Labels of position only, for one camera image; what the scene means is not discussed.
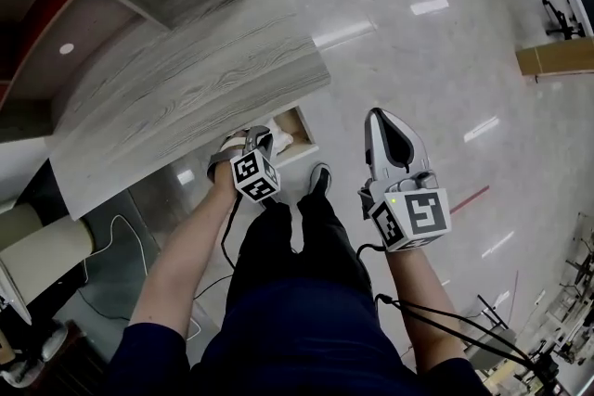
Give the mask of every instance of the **red shelf panel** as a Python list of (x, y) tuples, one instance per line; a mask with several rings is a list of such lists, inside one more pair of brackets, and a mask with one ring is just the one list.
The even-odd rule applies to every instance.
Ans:
[(27, 57), (53, 19), (71, 0), (35, 0), (20, 24), (17, 68)]

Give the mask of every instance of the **glossy tile floor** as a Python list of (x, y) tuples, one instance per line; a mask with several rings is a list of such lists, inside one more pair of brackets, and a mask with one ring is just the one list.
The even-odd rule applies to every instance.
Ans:
[[(533, 310), (541, 290), (547, 291), (543, 310), (558, 290), (577, 213), (594, 209), (586, 180), (594, 166), (594, 80), (576, 76), (536, 84), (520, 75), (515, 60), (517, 47), (551, 41), (541, 0), (293, 1), (322, 50), (332, 84), (299, 103), (320, 150), (281, 170), (284, 198), (294, 205), (311, 166), (324, 160), (334, 176), (329, 198), (354, 247), (379, 242), (373, 225), (361, 218), (356, 191), (368, 177), (365, 116), (373, 107), (390, 110), (424, 140), (451, 206), (489, 186), (453, 215), (453, 232), (426, 252), (459, 312), (480, 312), (479, 293), (492, 303), (502, 296), (501, 316), (522, 329), (539, 314)], [(429, 1), (448, 7), (415, 15)], [(217, 145), (132, 187), (158, 241), (206, 193), (203, 175)], [(176, 176), (186, 170), (195, 178), (180, 185)], [(242, 203), (228, 238), (232, 259), (259, 212)], [(296, 209), (293, 233), (298, 249)], [(394, 294), (383, 256), (366, 253), (374, 290)], [(199, 290), (228, 274), (217, 247)], [(227, 287), (228, 280), (199, 299), (216, 324)], [(381, 324), (396, 348), (406, 351), (398, 311), (382, 308)]]

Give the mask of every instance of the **power cord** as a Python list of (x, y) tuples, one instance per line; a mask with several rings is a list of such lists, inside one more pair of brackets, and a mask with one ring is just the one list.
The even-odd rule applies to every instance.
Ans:
[[(371, 249), (375, 249), (377, 251), (385, 251), (385, 247), (383, 246), (377, 246), (377, 245), (372, 245), (372, 244), (364, 244), (361, 247), (359, 247), (359, 249), (356, 252), (356, 257), (359, 260), (359, 262), (361, 262), (361, 264), (363, 264), (363, 266), (365, 267), (365, 264), (362, 262), (361, 260), (361, 252), (363, 251), (363, 249), (366, 248), (371, 248)], [(463, 317), (461, 315), (457, 315), (455, 313), (448, 313), (448, 312), (444, 312), (444, 311), (438, 311), (435, 309), (431, 309), (429, 307), (424, 307), (421, 305), (417, 305), (414, 304), (412, 302), (407, 302), (405, 300), (395, 300), (390, 296), (387, 296), (385, 294), (378, 294), (375, 296), (374, 299), (374, 304), (375, 304), (375, 308), (376, 308), (376, 312), (379, 311), (378, 308), (378, 303), (379, 301), (382, 301), (383, 303), (386, 304), (391, 304), (393, 305), (396, 309), (398, 309), (400, 312), (402, 313), (406, 313), (409, 316), (416, 318), (418, 320), (420, 320), (421, 322), (430, 325), (430, 326), (434, 326), (436, 328), (439, 328), (440, 330), (446, 332), (449, 335), (452, 335), (454, 337), (457, 337), (458, 339), (461, 339), (463, 341), (466, 341), (472, 345), (475, 345), (483, 350), (486, 351), (490, 351), (496, 355), (499, 355), (503, 358), (507, 358), (508, 360), (511, 360), (517, 364), (521, 364), (522, 366), (524, 366), (526, 369), (532, 371), (536, 377), (538, 377), (538, 379), (540, 379), (540, 381), (543, 384), (543, 387), (545, 388), (545, 390), (548, 392), (548, 394), (552, 394), (552, 390), (551, 388), (549, 388), (549, 380), (543, 375), (543, 373), (540, 371), (540, 369), (532, 362), (532, 360), (528, 357), (528, 355), (526, 355), (523, 351), (521, 351), (518, 347), (516, 347), (515, 345), (513, 345), (512, 343), (506, 341), (504, 338), (500, 337), (499, 335), (497, 335), (496, 333), (493, 333), (491, 330), (488, 330), (487, 328), (484, 328), (483, 326), (480, 326), (479, 324), (476, 324), (475, 322), (473, 322), (471, 320), (471, 318), (476, 317), (480, 314), (471, 316), (471, 317)], [(441, 324), (438, 324), (437, 322), (434, 322), (433, 320), (425, 317), (424, 315), (421, 315), (419, 313), (413, 312), (412, 310), (410, 310), (408, 307), (414, 307), (420, 310), (423, 310), (425, 312), (429, 312), (429, 313), (438, 313), (440, 315), (444, 315), (444, 316), (448, 316), (451, 318), (455, 318), (457, 320), (460, 320), (462, 322), (465, 322), (466, 324), (470, 325), (470, 326), (474, 326), (475, 328), (478, 328), (479, 330), (481, 330), (482, 332), (484, 332), (486, 335), (489, 335), (490, 337), (502, 342), (504, 345), (506, 345), (507, 347), (511, 348), (512, 350), (516, 351), (520, 356), (517, 357), (515, 355), (512, 355), (510, 353), (507, 353), (505, 351), (501, 351), (499, 349), (496, 349), (490, 345), (487, 345), (485, 343), (482, 343), (481, 341), (477, 340), (477, 339), (472, 339), (470, 337), (465, 336), (462, 333), (459, 333), (456, 330), (452, 330), (451, 328), (448, 328), (447, 326), (443, 326)]]
[(231, 210), (231, 213), (229, 214), (229, 219), (226, 222), (225, 232), (223, 233), (223, 238), (221, 239), (221, 250), (223, 251), (223, 255), (225, 256), (226, 261), (229, 263), (229, 265), (231, 266), (231, 268), (233, 268), (234, 271), (235, 271), (235, 264), (231, 261), (231, 259), (229, 258), (229, 255), (226, 253), (225, 242), (226, 242), (226, 237), (229, 234), (229, 231), (231, 230), (231, 224), (233, 224), (233, 219), (235, 218), (235, 214), (238, 212), (239, 204), (241, 203), (242, 198), (243, 198), (243, 195), (241, 195), (241, 194), (238, 194), (237, 198), (235, 198), (235, 203), (233, 204), (233, 209)]
[(129, 319), (129, 318), (126, 318), (126, 317), (120, 317), (120, 316), (111, 316), (111, 315), (105, 315), (104, 313), (101, 313), (100, 311), (98, 311), (98, 310), (97, 310), (97, 308), (96, 308), (96, 307), (95, 307), (95, 306), (94, 306), (94, 305), (93, 305), (91, 302), (89, 302), (89, 301), (86, 299), (86, 297), (84, 296), (83, 292), (81, 292), (81, 290), (80, 290), (80, 289), (77, 289), (77, 290), (78, 290), (78, 293), (79, 293), (79, 294), (81, 294), (81, 298), (84, 300), (84, 303), (85, 303), (86, 305), (88, 305), (88, 306), (89, 306), (91, 309), (93, 309), (93, 311), (94, 311), (96, 314), (98, 314), (98, 315), (102, 316), (103, 318), (107, 318), (107, 319), (109, 319), (109, 320), (125, 320), (126, 322), (130, 322), (130, 319)]
[[(97, 256), (98, 254), (101, 254), (102, 252), (106, 251), (107, 249), (109, 249), (111, 247), (111, 245), (113, 244), (113, 224), (116, 222), (117, 219), (122, 220), (124, 223), (126, 223), (128, 225), (128, 227), (130, 228), (130, 230), (132, 231), (132, 233), (134, 234), (134, 236), (136, 237), (136, 241), (138, 241), (138, 246), (140, 247), (140, 256), (142, 257), (142, 267), (144, 269), (145, 272), (145, 276), (149, 274), (149, 269), (147, 267), (147, 258), (145, 256), (145, 249), (144, 246), (142, 246), (142, 241), (140, 239), (140, 236), (138, 235), (138, 233), (136, 232), (136, 230), (134, 229), (134, 227), (130, 224), (130, 222), (128, 220), (126, 220), (123, 216), (121, 216), (121, 214), (116, 214), (113, 219), (111, 220), (110, 223), (110, 242), (109, 244), (100, 249), (99, 251), (95, 251), (94, 253), (90, 254), (89, 256), (87, 256), (84, 260), (83, 260), (83, 268), (84, 268), (84, 283), (86, 284), (89, 281), (89, 274), (88, 271), (86, 269), (86, 260), (89, 258), (92, 258), (93, 256)], [(78, 289), (79, 293), (81, 294), (81, 297), (83, 298), (84, 302), (91, 308), (93, 309), (93, 311), (95, 311), (98, 315), (110, 319), (110, 320), (117, 320), (117, 319), (121, 319), (121, 320), (126, 320), (127, 322), (130, 322), (130, 319), (127, 319), (125, 317), (111, 317), (108, 315), (105, 315), (104, 313), (101, 313), (100, 311), (98, 311), (93, 305), (91, 305), (91, 303), (84, 297), (83, 292)], [(194, 333), (194, 335), (192, 335), (191, 337), (189, 337), (186, 341), (190, 341), (193, 338), (195, 338), (201, 331), (202, 331), (202, 327), (199, 325), (198, 322), (196, 322), (196, 320), (194, 320), (193, 317), (190, 316), (190, 321), (192, 322), (192, 324), (194, 324), (198, 330), (196, 331), (196, 333)]]
[(229, 277), (233, 277), (232, 274), (230, 275), (226, 275), (225, 277), (221, 277), (220, 279), (216, 279), (212, 284), (210, 284), (207, 288), (205, 288), (200, 294), (198, 294), (194, 300), (196, 300), (198, 297), (200, 297), (204, 292), (206, 292), (209, 288), (211, 288), (212, 286), (214, 286), (215, 284), (218, 284), (219, 282), (221, 282), (222, 280), (228, 279)]
[(405, 357), (405, 356), (406, 356), (408, 353), (410, 353), (410, 351), (411, 351), (411, 350), (412, 350), (412, 345), (410, 345), (410, 346), (408, 347), (408, 350), (406, 350), (404, 353), (402, 353), (402, 354), (400, 355), (400, 359), (403, 359), (403, 358), (404, 358), (404, 357)]

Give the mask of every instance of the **leg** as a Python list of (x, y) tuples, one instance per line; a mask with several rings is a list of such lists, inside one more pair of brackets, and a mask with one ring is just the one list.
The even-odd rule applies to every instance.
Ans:
[(303, 216), (300, 259), (305, 274), (355, 288), (372, 297), (367, 269), (357, 259), (324, 190), (313, 189), (297, 206)]
[(241, 244), (227, 310), (247, 292), (292, 276), (296, 258), (291, 250), (291, 211), (283, 203), (274, 203), (252, 222)]

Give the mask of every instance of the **black shoe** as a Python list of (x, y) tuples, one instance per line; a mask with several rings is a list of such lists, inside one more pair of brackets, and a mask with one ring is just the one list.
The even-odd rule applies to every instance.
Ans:
[(326, 163), (318, 163), (309, 178), (309, 195), (326, 196), (332, 186), (332, 173)]

